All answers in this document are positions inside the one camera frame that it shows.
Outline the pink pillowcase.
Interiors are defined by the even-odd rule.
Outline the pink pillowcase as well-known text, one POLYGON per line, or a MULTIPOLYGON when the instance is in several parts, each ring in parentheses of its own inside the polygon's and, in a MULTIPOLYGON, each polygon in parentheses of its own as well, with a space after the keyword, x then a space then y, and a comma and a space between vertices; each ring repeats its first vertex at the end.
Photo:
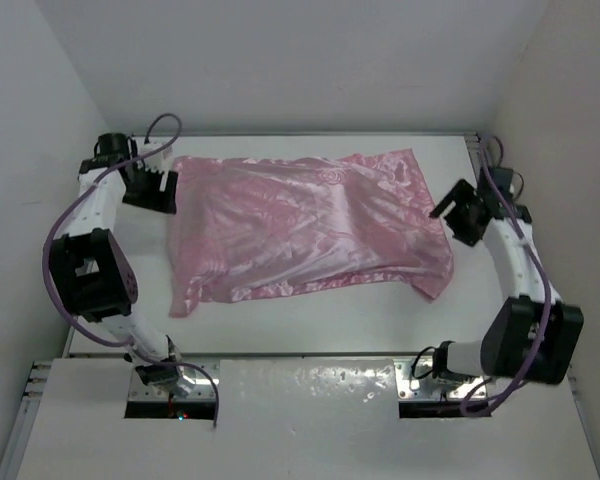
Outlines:
POLYGON ((451 282, 452 249, 409 149, 340 159, 182 156, 174 167, 174 318, 206 302, 383 282, 432 301, 451 282))

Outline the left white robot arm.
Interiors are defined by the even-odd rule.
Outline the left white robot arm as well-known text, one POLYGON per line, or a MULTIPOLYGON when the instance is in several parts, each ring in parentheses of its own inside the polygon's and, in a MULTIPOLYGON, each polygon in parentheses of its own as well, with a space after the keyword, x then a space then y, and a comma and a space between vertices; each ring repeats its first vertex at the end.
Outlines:
POLYGON ((462 138, 217 137, 173 147, 174 214, 122 203, 97 253, 60 220, 44 274, 81 351, 142 318, 188 356, 417 351, 459 331, 471 252, 431 211, 462 138))

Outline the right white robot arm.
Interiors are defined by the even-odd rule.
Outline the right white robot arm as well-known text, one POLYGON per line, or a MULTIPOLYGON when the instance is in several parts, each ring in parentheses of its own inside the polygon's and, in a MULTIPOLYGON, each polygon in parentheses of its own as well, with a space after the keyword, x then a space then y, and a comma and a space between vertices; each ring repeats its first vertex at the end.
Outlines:
POLYGON ((584 325, 582 310, 563 302, 548 280, 532 240, 532 218, 510 192, 514 173, 486 167, 476 186, 460 180, 431 212, 455 240, 483 243, 494 262, 503 305, 484 336, 445 341, 432 355, 431 375, 460 382, 477 377, 557 385, 564 379, 584 325))

